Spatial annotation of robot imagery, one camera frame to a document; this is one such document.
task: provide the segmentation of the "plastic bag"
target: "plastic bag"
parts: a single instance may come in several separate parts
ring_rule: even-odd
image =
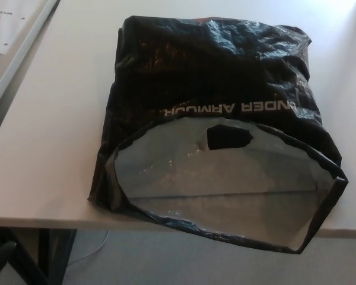
[[[252,21],[125,20],[89,200],[302,252],[348,183],[308,85],[309,44]]]

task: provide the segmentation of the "black metal frame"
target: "black metal frame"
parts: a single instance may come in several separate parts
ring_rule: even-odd
[[[61,285],[76,234],[75,229],[39,229],[38,264],[10,228],[0,227],[0,247],[17,244],[8,262],[26,284]]]

